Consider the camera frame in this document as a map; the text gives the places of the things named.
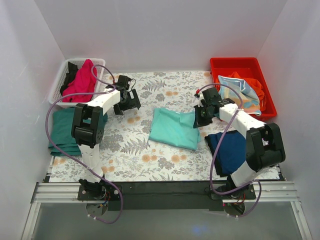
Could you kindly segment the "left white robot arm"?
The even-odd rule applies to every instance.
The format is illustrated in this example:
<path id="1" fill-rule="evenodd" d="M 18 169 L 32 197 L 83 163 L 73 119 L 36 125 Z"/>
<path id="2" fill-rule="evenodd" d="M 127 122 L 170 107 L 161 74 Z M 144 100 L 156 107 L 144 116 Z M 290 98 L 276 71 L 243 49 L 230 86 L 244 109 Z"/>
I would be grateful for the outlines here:
<path id="1" fill-rule="evenodd" d="M 141 103 L 137 91 L 133 89 L 135 79 L 120 75 L 114 83 L 115 90 L 107 86 L 102 95 L 88 103 L 78 103 L 74 109 L 71 136 L 77 143 L 82 162 L 86 165 L 86 175 L 79 182 L 82 194 L 91 199 L 107 199 L 109 187 L 101 180 L 104 176 L 100 158 L 100 143 L 103 140 L 105 120 L 109 109 L 122 116 L 124 111 L 139 109 Z"/>

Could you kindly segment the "turquoise t shirt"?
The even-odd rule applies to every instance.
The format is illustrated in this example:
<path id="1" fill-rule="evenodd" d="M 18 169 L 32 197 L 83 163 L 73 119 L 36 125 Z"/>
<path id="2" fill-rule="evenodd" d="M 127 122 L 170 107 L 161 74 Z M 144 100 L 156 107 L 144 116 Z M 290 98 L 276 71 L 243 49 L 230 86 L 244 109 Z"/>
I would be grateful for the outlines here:
<path id="1" fill-rule="evenodd" d="M 200 132 L 194 128 L 195 112 L 177 112 L 155 108 L 150 126 L 149 140 L 170 146 L 196 150 L 201 141 Z"/>

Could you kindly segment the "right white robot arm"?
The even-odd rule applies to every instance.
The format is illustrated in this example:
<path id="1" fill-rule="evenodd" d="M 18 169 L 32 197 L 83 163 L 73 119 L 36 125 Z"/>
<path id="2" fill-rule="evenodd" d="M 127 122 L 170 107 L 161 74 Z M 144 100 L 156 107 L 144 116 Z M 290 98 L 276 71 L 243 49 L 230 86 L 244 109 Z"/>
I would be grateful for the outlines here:
<path id="1" fill-rule="evenodd" d="M 194 106 L 193 126 L 204 127 L 211 124 L 213 118 L 219 118 L 227 122 L 226 129 L 233 127 L 244 137 L 244 163 L 227 177 L 222 191 L 209 182 L 214 194 L 237 199 L 260 173 L 282 163 L 286 154 L 280 127 L 276 123 L 265 123 L 250 116 L 242 109 L 243 101 L 236 104 L 229 98 L 221 98 L 215 86 L 211 83 L 196 90 L 195 97 L 199 102 Z"/>

